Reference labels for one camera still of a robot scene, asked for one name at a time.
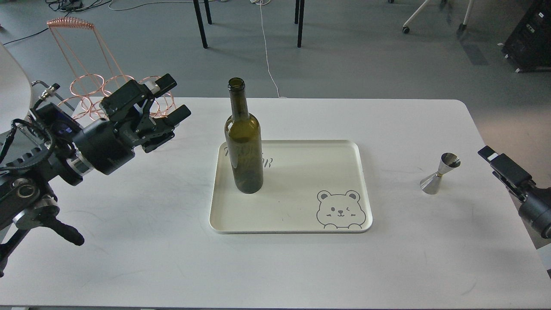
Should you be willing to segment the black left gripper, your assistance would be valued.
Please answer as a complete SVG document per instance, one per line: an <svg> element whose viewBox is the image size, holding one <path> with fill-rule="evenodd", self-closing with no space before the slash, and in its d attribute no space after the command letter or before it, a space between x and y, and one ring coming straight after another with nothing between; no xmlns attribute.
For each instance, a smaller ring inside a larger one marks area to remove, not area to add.
<svg viewBox="0 0 551 310"><path fill-rule="evenodd" d="M131 79L104 97L100 106L108 119L99 118L74 138L84 160L109 175L134 158L134 147L142 146L145 153L150 153L174 138L174 129L191 115L185 105L162 118L148 117L141 123L141 131L136 132L135 126L140 118L149 116L155 99L176 86L175 79L167 73L145 83Z"/></svg>

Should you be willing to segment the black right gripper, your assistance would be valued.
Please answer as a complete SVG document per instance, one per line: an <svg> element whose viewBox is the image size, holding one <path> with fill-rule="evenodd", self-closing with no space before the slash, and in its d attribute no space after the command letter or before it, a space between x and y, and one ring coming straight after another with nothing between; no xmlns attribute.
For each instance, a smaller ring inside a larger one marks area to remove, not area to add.
<svg viewBox="0 0 551 310"><path fill-rule="evenodd" d="M492 174L506 186L508 192L522 202L518 214L542 238L551 237L551 189L536 188L532 175L506 154L498 154L485 146L478 155L490 164Z"/></svg>

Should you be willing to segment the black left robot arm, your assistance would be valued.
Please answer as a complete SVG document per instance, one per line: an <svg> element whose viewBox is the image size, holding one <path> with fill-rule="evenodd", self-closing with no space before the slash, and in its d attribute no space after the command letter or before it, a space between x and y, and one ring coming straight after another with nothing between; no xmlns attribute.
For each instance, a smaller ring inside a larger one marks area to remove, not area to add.
<svg viewBox="0 0 551 310"><path fill-rule="evenodd" d="M55 104L43 105L59 88L54 84L30 108L30 121L12 121L1 149L1 228L14 224L17 230L1 245L2 270L37 227L74 245L84 243L76 228L57 219L60 209L50 180L60 177L75 186L92 170L109 175L135 156L135 147L150 153L174 138L174 129L191 115L189 108L180 106L160 118L150 109L176 85L170 74L145 83L130 79L101 100L105 116L83 127Z"/></svg>

